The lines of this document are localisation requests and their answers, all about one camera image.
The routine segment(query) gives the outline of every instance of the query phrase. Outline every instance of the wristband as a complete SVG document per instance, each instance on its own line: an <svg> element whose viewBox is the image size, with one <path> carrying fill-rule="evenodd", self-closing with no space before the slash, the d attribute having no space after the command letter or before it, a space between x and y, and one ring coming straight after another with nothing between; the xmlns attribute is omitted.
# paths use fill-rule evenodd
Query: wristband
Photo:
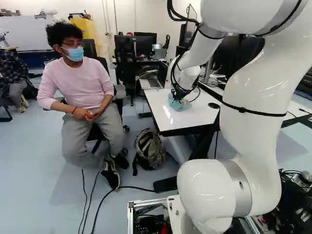
<svg viewBox="0 0 312 234"><path fill-rule="evenodd" d="M76 109L77 109L77 107L74 108L74 110L73 110L73 112L72 112L72 115L74 114L74 112L75 112Z"/></svg>

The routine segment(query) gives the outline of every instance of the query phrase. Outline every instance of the curly black hair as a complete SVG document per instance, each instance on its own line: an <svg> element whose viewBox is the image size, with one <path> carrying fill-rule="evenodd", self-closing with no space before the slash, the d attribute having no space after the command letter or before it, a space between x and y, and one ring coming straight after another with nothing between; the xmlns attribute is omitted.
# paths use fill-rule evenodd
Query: curly black hair
<svg viewBox="0 0 312 234"><path fill-rule="evenodd" d="M65 38L74 37L82 39L82 30L64 21L57 22L53 25L47 25L45 31L47 32L48 43L51 47L54 45L62 45Z"/></svg>

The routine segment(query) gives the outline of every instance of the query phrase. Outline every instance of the floor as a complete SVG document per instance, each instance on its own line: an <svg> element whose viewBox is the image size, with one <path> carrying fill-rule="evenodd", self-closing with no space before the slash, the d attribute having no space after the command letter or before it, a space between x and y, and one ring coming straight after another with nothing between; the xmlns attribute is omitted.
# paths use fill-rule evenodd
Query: floor
<svg viewBox="0 0 312 234"><path fill-rule="evenodd" d="M35 85L39 79L32 80ZM312 102L301 97L293 99L312 108ZM129 101L123 109L124 124L131 130L126 147L129 161L135 155L134 140L146 127L153 127L151 118L138 119L137 113L148 111L147 103L138 100L135 107ZM82 217L84 193L81 170L65 162L61 156L63 113L43 111L35 101L24 114L10 109L13 121L0 123L0 233L5 234L71 234L77 233ZM0 116L5 115L0 108ZM312 129L295 124L281 131L277 144L280 167L312 171ZM217 157L234 154L231 146L219 136ZM97 155L104 154L102 144ZM122 185L152 189L155 180L173 176L178 165L168 159L157 171L147 172L139 167L138 176L132 176L132 168L121 173ZM90 194L96 172L86 171L86 191ZM95 211L100 199L110 190L105 179L99 177L94 191L85 233L90 233ZM127 233L127 202L153 199L176 194L121 190L111 194L103 203L95 234Z"/></svg>

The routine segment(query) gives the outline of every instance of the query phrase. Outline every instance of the black sneaker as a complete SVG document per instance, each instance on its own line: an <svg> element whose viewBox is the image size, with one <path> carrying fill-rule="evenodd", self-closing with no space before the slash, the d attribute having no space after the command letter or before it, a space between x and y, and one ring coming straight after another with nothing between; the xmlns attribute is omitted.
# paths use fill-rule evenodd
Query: black sneaker
<svg viewBox="0 0 312 234"><path fill-rule="evenodd" d="M111 156L111 159L120 167L122 170L127 171L129 169L129 163L124 156L124 153L118 154L116 157Z"/></svg>
<svg viewBox="0 0 312 234"><path fill-rule="evenodd" d="M120 186L120 175L115 169L114 162L106 160L105 162L108 164L107 170L102 171L101 174L105 176L111 188L116 190Z"/></svg>

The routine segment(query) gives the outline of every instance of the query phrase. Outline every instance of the man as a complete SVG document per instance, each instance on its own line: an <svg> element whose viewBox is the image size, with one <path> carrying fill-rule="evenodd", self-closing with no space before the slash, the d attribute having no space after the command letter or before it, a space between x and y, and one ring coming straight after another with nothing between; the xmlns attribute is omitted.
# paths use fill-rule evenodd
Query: man
<svg viewBox="0 0 312 234"><path fill-rule="evenodd" d="M12 51L0 49L0 97L8 92L20 113L26 111L29 106L28 101L22 95L22 91L27 87L28 67Z"/></svg>
<svg viewBox="0 0 312 234"><path fill-rule="evenodd" d="M57 22L46 27L49 45L62 58L46 65L38 92L38 103L46 109L65 112L62 127L62 154L67 162L84 169L97 169L112 189L120 185L115 163L123 170L129 163L120 152L124 131L115 103L114 86L103 65L83 56L82 31L73 24ZM53 97L59 89L68 104ZM109 141L110 158L104 160L85 147L92 123L96 123Z"/></svg>

